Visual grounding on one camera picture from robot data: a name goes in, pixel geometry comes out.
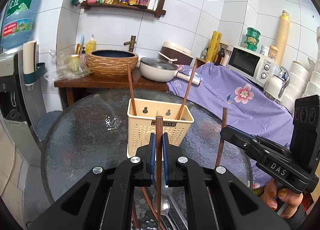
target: beige plastic basket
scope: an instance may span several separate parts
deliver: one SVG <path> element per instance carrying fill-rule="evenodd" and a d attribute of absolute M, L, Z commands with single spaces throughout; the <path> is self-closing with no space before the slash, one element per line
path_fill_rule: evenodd
<path fill-rule="evenodd" d="M 169 143 L 179 146 L 194 119 L 185 105 L 181 120 L 175 120 L 181 104 L 134 99 L 137 116 L 133 114 L 131 99 L 128 106 L 128 158 L 136 154 L 137 148 L 149 144 L 150 134 L 156 133 L 156 116 L 163 116 L 163 133 L 167 132 Z"/>

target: human hand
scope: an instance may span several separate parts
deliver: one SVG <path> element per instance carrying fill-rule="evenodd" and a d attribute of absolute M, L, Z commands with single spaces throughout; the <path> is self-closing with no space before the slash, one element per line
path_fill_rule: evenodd
<path fill-rule="evenodd" d="M 277 202 L 275 197 L 277 195 L 277 186 L 276 180 L 273 178 L 269 181 L 264 189 L 264 193 L 261 196 L 261 199 L 272 209 L 277 209 Z M 283 219 L 289 219 L 297 211 L 299 205 L 302 202 L 303 194 L 297 194 L 287 188 L 280 189 L 278 197 L 281 201 L 288 203 L 288 207 L 281 214 Z"/>

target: bronze faucet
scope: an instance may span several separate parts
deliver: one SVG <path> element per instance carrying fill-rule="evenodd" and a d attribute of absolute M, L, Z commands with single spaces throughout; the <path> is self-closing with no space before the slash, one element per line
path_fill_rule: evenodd
<path fill-rule="evenodd" d="M 136 43 L 137 43 L 137 42 L 136 42 L 136 36 L 131 36 L 131 40 L 125 42 L 123 45 L 124 45 L 124 46 L 130 45 L 130 46 L 129 46 L 129 52 L 133 52 L 133 50 L 134 50 L 134 44 L 136 44 Z"/>

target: textured glass tabletop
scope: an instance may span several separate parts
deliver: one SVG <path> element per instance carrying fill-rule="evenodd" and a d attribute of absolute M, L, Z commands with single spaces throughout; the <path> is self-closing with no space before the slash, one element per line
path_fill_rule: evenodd
<path fill-rule="evenodd" d="M 134 96 L 182 103 L 179 96 L 155 90 L 135 89 Z M 63 112 L 44 142 L 41 166 L 49 201 L 57 200 L 93 167 L 114 168 L 127 159 L 129 99 L 128 89 L 110 89 L 87 96 Z M 198 104 L 187 101 L 186 105 L 195 121 L 180 145 L 183 154 L 201 166 L 214 168 L 221 120 Z M 227 142 L 224 145 L 221 165 L 246 185 L 252 183 L 247 156 L 242 150 Z M 183 189 L 174 189 L 172 196 L 186 216 Z M 140 188 L 135 189 L 134 198 L 141 227 L 156 227 Z"/>

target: metal bolt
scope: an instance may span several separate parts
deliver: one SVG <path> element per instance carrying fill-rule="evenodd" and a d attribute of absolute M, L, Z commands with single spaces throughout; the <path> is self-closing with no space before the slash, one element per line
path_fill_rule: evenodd
<path fill-rule="evenodd" d="M 132 158 L 130 159 L 130 161 L 131 161 L 132 163 L 138 163 L 138 162 L 140 162 L 140 158 L 137 157 L 137 156 L 134 156 L 134 157 L 132 157 Z"/>
<path fill-rule="evenodd" d="M 182 157 L 179 157 L 179 158 L 178 158 L 178 161 L 179 161 L 180 163 L 187 163 L 188 158 L 182 156 Z"/>
<path fill-rule="evenodd" d="M 100 174 L 102 171 L 103 171 L 103 168 L 101 168 L 99 166 L 98 167 L 94 167 L 93 170 L 92 170 L 92 172 L 94 174 Z"/>
<path fill-rule="evenodd" d="M 223 166 L 218 166 L 218 167 L 216 168 L 216 171 L 217 171 L 218 173 L 220 173 L 220 174 L 224 174 L 224 173 L 226 172 L 226 168 L 223 167 Z"/>

